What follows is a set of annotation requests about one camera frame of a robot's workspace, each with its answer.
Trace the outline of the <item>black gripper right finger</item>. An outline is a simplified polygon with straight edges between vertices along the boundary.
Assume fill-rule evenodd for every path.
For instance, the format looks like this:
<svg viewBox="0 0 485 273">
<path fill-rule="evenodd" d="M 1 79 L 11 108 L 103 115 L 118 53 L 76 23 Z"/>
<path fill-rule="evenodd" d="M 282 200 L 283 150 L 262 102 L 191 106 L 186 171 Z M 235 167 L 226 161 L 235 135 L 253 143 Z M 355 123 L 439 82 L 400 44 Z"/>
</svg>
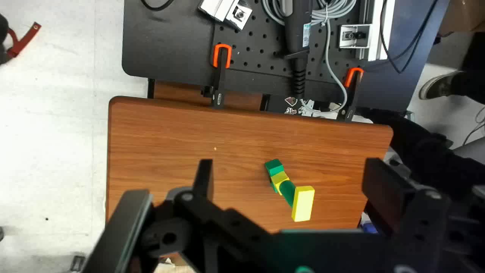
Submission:
<svg viewBox="0 0 485 273">
<path fill-rule="evenodd" d="M 362 193 L 365 212 L 383 234 L 392 234 L 402 220 L 415 188 L 379 158 L 368 158 L 364 165 Z"/>
</svg>

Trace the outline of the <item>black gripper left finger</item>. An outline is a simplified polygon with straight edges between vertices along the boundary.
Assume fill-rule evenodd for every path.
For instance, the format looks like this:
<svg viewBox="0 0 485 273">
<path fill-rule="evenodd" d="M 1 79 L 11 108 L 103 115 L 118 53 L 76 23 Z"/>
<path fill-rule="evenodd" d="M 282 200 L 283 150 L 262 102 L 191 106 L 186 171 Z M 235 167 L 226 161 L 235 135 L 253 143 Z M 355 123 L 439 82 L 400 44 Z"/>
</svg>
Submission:
<svg viewBox="0 0 485 273">
<path fill-rule="evenodd" d="M 197 199 L 211 200 L 214 197 L 214 161 L 202 159 L 198 162 L 195 179 L 192 184 L 192 194 Z"/>
</svg>

